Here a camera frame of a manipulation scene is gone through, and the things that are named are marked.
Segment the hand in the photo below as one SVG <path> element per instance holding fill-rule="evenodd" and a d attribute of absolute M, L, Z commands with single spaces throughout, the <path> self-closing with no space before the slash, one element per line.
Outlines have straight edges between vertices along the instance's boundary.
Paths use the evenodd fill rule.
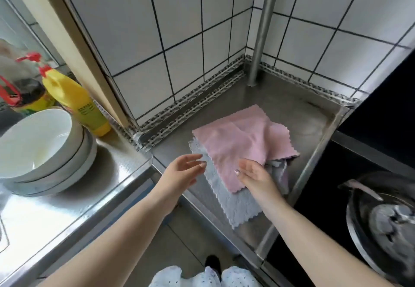
<path fill-rule="evenodd" d="M 287 205 L 272 177 L 261 164 L 249 159 L 239 159 L 238 166 L 239 169 L 235 172 L 239 181 L 248 188 L 268 219 L 276 205 Z"/>
<path fill-rule="evenodd" d="M 202 154 L 187 154 L 173 160 L 151 191 L 165 215 L 173 211 L 183 192 L 196 183 L 196 177 L 205 172 L 206 162 L 197 160 L 200 158 Z"/>

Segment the pink cloth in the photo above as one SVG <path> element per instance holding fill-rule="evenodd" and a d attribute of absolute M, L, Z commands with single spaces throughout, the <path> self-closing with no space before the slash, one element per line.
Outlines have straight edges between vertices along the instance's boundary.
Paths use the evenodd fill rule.
<path fill-rule="evenodd" d="M 238 159 L 252 159 L 264 165 L 267 160 L 299 155 L 293 148 L 287 127 L 273 123 L 254 105 L 193 130 L 206 149 L 226 188 L 234 193 L 244 185 L 235 169 Z"/>

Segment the metal pole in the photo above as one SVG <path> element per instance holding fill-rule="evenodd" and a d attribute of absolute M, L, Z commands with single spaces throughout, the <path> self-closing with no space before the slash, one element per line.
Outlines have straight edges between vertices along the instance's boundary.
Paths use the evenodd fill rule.
<path fill-rule="evenodd" d="M 255 86 L 257 73 L 265 40 L 267 38 L 269 24 L 271 23 L 272 12 L 274 10 L 275 0 L 264 0 L 261 19 L 259 21 L 257 41 L 255 42 L 254 55 L 252 56 L 251 69 L 249 70 L 248 86 Z"/>

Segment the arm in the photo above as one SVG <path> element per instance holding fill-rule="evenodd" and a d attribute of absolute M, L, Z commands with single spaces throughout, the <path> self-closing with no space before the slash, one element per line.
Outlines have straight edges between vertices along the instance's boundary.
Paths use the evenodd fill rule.
<path fill-rule="evenodd" d="M 289 206 L 259 163 L 240 159 L 236 174 L 317 287 L 393 286 Z"/>
<path fill-rule="evenodd" d="M 196 182 L 206 163 L 183 155 L 165 170 L 154 189 L 95 241 L 59 268 L 41 287 L 122 287 L 179 196 Z"/>

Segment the stacked bowls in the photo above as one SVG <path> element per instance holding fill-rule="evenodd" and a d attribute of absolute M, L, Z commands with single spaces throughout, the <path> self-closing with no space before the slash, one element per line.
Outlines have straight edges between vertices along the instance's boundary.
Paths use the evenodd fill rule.
<path fill-rule="evenodd" d="M 16 123 L 0 138 L 0 183 L 28 197 L 58 193 L 91 167 L 97 144 L 63 109 L 47 109 Z"/>

